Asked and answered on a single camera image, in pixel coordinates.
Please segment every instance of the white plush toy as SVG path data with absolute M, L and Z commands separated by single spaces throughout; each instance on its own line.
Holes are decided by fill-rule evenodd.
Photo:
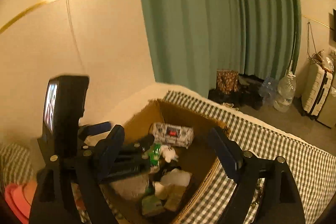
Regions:
M 169 145 L 161 145 L 160 147 L 160 156 L 163 156 L 166 162 L 170 163 L 171 160 L 178 160 L 178 155 L 176 155 L 175 149 Z

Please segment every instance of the white suitcase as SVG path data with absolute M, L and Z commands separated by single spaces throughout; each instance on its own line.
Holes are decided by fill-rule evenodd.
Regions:
M 325 71 L 319 64 L 311 64 L 305 90 L 301 96 L 303 109 L 313 116 L 320 112 L 328 91 L 333 75 Z

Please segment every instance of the brown patterned bag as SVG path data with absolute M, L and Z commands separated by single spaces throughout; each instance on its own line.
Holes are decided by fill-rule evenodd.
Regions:
M 238 72 L 234 70 L 218 70 L 216 89 L 224 94 L 238 91 Z

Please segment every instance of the gray floor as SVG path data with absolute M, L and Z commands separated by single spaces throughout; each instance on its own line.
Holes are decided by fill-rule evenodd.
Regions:
M 286 113 L 281 113 L 272 106 L 262 106 L 260 110 L 252 107 L 240 107 L 240 111 L 256 117 L 276 128 L 291 133 L 306 142 L 336 156 L 336 127 L 330 129 L 309 117 L 302 117 L 300 99 L 295 99 Z

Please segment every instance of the curtain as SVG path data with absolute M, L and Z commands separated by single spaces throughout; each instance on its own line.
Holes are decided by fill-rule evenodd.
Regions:
M 155 79 L 206 96 L 216 70 L 280 78 L 300 41 L 299 0 L 142 0 Z

